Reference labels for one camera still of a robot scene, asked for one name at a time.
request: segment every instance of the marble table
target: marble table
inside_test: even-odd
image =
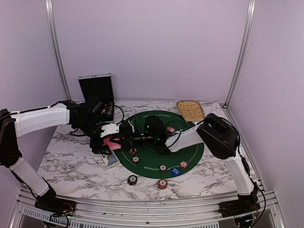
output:
[[[123,108],[126,118],[149,110],[179,113],[175,101],[117,101],[116,104]],[[206,115],[226,117],[217,102],[200,104]],[[117,109],[115,115],[118,122],[121,112]],[[108,170],[101,155],[91,152],[89,138],[71,136],[68,134],[71,130],[68,125],[57,128],[38,169],[58,195],[99,200],[170,200],[236,191],[228,169],[207,147],[197,166],[184,175],[168,179],[165,190],[157,188],[157,179],[145,177],[138,177],[137,184],[130,186],[127,178],[132,172],[122,165]]]

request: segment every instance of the metal pole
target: metal pole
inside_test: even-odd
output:
[[[234,75],[233,75],[233,79],[230,85],[230,89],[225,101],[225,108],[228,108],[233,94],[235,92],[235,89],[237,87],[237,83],[239,80],[239,76],[240,76],[240,72],[241,72],[241,68],[243,65],[243,61],[244,61],[244,57],[245,57],[245,52],[248,48],[248,44],[249,44],[249,39],[250,39],[250,33],[251,33],[251,28],[252,28],[252,24],[253,24],[253,16],[254,16],[254,12],[255,12],[255,8],[256,8],[256,0],[249,0],[249,5],[248,5],[248,12],[247,12],[247,18],[246,18],[246,23],[245,23],[245,30],[244,30],[244,35],[243,35],[243,40],[242,40],[242,45],[241,45],[241,50],[240,53],[238,55],[238,61],[237,61],[237,65],[236,65],[236,69],[234,71]]]
[[[66,95],[66,98],[71,100],[71,94],[68,89],[66,75],[65,75],[65,71],[63,69],[61,55],[60,55],[60,51],[59,51],[59,44],[58,44],[58,39],[57,39],[56,27],[55,27],[52,0],[46,0],[46,7],[47,7],[47,19],[48,19],[48,23],[49,23],[50,32],[51,32],[54,53],[55,53],[55,57],[56,57],[56,62],[57,62],[58,70],[59,70],[62,87],[63,87],[64,93]]]

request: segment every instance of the wicker basket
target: wicker basket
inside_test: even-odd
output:
[[[176,105],[186,122],[205,119],[204,110],[197,101],[178,101]]]

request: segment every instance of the blue poker chip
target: blue poker chip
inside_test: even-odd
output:
[[[173,169],[171,169],[171,174],[174,177],[180,176],[181,175],[181,169],[180,168],[173,168]]]

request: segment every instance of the pink object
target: pink object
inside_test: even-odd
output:
[[[117,150],[117,149],[121,149],[121,147],[122,147],[121,145],[119,145],[117,143],[114,143],[114,142],[110,142],[111,138],[112,137],[105,138],[103,146],[108,145],[111,151],[114,151],[114,150]]]

